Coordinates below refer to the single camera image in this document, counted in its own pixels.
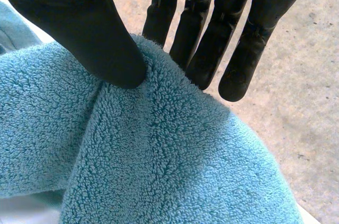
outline gray concrete floor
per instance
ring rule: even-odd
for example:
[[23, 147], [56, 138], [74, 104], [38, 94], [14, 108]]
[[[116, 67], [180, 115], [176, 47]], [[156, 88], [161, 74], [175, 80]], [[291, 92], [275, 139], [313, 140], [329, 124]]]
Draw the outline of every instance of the gray concrete floor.
[[[150, 0], [114, 1], [127, 29], [140, 34]], [[183, 6], [179, 0], [167, 51]], [[229, 103], [219, 97], [218, 82], [248, 9], [249, 3], [206, 92], [259, 134], [302, 207], [321, 223], [339, 223], [338, 0], [298, 0], [269, 40], [247, 95]]]

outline towel fold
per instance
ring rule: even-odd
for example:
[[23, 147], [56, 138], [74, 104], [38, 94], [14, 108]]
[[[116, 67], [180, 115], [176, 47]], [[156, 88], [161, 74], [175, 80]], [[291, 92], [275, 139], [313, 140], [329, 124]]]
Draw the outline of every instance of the towel fold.
[[60, 224], [302, 223], [255, 133], [134, 40], [148, 74], [133, 90], [57, 43], [0, 56], [0, 198], [65, 189]]

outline blue towel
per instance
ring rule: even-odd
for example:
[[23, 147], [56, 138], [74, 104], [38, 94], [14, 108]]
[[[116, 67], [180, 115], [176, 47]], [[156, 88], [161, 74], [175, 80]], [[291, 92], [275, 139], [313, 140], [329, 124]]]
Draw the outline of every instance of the blue towel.
[[0, 2], [0, 55], [40, 43], [21, 18]]
[[255, 133], [134, 40], [148, 74], [133, 90], [57, 43], [0, 56], [0, 198], [65, 189], [61, 224], [302, 223]]

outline robotic hand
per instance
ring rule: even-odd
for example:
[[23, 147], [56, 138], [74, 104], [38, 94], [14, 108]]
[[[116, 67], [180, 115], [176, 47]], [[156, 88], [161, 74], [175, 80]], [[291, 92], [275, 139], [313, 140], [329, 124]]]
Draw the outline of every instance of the robotic hand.
[[[67, 48], [90, 73], [123, 88], [135, 88], [144, 80], [146, 65], [113, 0], [9, 1]], [[196, 50], [211, 0], [186, 0], [170, 55], [201, 89], [210, 84], [246, 1], [215, 0], [211, 22]], [[245, 95], [274, 27], [295, 1], [252, 1], [243, 34], [219, 85], [224, 99], [238, 101]], [[152, 0], [145, 37], [164, 45], [176, 2]]]
[[[164, 45], [177, 0], [152, 0], [143, 35]], [[186, 0], [172, 48], [173, 60], [200, 89], [211, 83], [247, 0], [215, 0], [211, 21], [197, 48], [211, 0]], [[296, 0], [252, 0], [251, 10], [219, 84], [219, 94], [238, 101], [246, 93], [255, 68], [278, 20]]]

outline black robotic finger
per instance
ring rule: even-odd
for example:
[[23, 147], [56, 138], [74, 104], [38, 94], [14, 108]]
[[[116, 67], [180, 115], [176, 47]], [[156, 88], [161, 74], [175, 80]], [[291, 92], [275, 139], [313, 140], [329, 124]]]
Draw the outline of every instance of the black robotic finger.
[[9, 1], [98, 78], [123, 88], [135, 88], [145, 79], [142, 54], [124, 27], [113, 0], [82, 0], [76, 4], [60, 0], [61, 5], [36, 0]]
[[215, 0], [211, 21], [187, 70], [201, 90], [211, 83], [247, 0]]
[[278, 20], [295, 1], [252, 0], [243, 33], [219, 84], [222, 98], [235, 102], [245, 95]]
[[177, 0], [152, 0], [142, 35], [164, 46], [176, 10]]
[[186, 69], [195, 52], [205, 24], [211, 0], [186, 0], [185, 9], [169, 52], [172, 59]]

